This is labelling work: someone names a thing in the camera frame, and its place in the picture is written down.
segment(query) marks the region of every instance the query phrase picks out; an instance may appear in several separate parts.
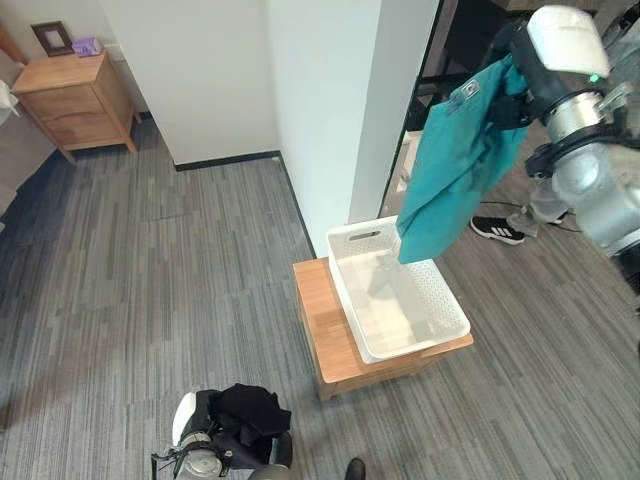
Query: doorway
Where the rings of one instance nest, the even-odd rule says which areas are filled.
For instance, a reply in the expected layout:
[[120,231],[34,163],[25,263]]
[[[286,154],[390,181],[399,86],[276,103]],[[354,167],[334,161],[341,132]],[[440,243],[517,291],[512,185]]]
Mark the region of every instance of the doorway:
[[[591,15],[603,0],[571,0],[562,2],[587,11]],[[483,68],[493,38],[506,24],[529,18],[544,5],[557,1],[542,0],[441,0],[435,27],[427,44],[396,156],[380,208],[380,217],[397,215],[411,179],[422,129],[431,107],[446,101],[450,93]],[[532,126],[528,148],[542,143],[544,132],[539,124]]]

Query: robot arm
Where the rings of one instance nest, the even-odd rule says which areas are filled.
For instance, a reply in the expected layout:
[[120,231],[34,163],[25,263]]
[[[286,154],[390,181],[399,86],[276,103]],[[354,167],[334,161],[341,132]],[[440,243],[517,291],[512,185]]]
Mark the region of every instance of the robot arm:
[[538,119],[551,139],[527,160],[529,175],[552,177],[578,226],[640,294],[640,144],[626,121],[633,86],[605,97],[607,56],[580,10],[543,7],[512,26],[505,43],[529,90],[498,101],[498,112],[517,105],[502,115],[511,123],[504,128]]

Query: purple box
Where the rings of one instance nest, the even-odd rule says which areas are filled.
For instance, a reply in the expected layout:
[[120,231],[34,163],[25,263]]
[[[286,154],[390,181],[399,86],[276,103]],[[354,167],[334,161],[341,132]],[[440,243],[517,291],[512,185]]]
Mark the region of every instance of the purple box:
[[102,45],[96,37],[80,38],[73,42],[73,51],[79,57],[90,57],[99,55],[102,51]]

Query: laundry basket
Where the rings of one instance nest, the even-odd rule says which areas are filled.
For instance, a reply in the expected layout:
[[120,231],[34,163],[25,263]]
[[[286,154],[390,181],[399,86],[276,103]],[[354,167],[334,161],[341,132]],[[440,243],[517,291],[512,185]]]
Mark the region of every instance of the laundry basket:
[[398,262],[396,218],[327,234],[329,267],[366,363],[448,342],[469,333],[469,320],[432,260]]

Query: teal shirt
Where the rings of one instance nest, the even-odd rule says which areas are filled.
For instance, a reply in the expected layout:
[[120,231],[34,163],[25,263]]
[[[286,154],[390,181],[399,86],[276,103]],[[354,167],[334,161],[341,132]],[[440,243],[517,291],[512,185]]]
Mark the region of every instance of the teal shirt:
[[400,263],[442,254],[512,167],[527,129],[498,130],[486,117],[498,93],[526,88],[509,55],[431,109],[396,224]]

